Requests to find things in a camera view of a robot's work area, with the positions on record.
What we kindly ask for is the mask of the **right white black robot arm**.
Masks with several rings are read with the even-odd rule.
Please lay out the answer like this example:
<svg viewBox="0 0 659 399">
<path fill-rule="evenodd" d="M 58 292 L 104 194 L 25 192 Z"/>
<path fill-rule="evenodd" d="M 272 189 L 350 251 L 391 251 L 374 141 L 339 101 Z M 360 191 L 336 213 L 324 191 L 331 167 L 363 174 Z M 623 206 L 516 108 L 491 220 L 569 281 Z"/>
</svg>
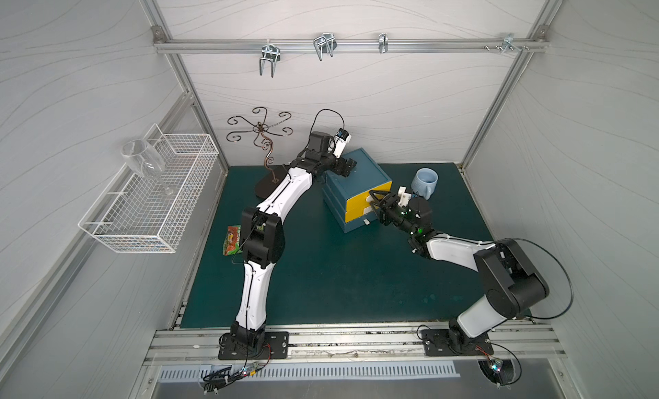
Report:
<svg viewBox="0 0 659 399">
<path fill-rule="evenodd" d="M 368 202 L 384 225 L 408 236 L 413 253 L 475 271 L 483 296 L 449 322 L 440 342 L 456 353 L 475 349 L 489 330 L 517 318 L 549 296 L 549 287 L 515 239 L 480 241 L 441 233 L 432 227 L 428 200 L 402 187 L 369 191 Z"/>
</svg>

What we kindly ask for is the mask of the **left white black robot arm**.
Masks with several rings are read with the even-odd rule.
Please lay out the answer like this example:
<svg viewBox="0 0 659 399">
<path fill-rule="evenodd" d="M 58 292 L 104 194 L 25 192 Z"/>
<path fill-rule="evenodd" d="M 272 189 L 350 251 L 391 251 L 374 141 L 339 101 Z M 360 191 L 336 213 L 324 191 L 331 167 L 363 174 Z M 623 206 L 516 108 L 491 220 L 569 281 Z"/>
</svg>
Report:
<svg viewBox="0 0 659 399">
<path fill-rule="evenodd" d="M 356 161 L 342 157 L 350 140 L 351 135 L 344 129 L 333 136 L 312 132 L 307 146 L 288 164 L 286 175 L 274 191 L 257 207 L 242 212 L 240 247 L 245 279 L 240 309 L 230 335 L 250 355 L 259 353 L 264 344 L 269 283 L 286 245 L 285 219 L 312 187 L 314 179 L 327 171 L 343 177 L 350 175 Z"/>
</svg>

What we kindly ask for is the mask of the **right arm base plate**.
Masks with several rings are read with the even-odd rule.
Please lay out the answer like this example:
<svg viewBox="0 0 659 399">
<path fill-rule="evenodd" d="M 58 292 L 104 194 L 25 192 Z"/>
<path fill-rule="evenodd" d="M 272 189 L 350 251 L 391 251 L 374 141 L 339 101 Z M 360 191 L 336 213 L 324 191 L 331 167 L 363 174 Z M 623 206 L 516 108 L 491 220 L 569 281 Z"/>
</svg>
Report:
<svg viewBox="0 0 659 399">
<path fill-rule="evenodd" d="M 423 329 L 418 331 L 425 356 L 481 356 L 493 355 L 492 344 L 487 342 L 487 334 L 469 338 L 453 329 Z"/>
</svg>

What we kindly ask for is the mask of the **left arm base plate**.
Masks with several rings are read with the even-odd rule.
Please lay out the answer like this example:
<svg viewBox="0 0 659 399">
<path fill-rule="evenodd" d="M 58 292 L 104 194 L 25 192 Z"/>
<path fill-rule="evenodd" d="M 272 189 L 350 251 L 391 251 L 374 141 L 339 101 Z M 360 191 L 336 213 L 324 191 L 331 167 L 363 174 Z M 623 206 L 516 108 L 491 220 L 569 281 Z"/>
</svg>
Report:
<svg viewBox="0 0 659 399">
<path fill-rule="evenodd" d="M 241 342 L 231 332 L 219 338 L 220 361 L 237 360 L 284 360 L 288 358 L 289 333 L 286 331 L 266 331 L 255 342 Z"/>
</svg>

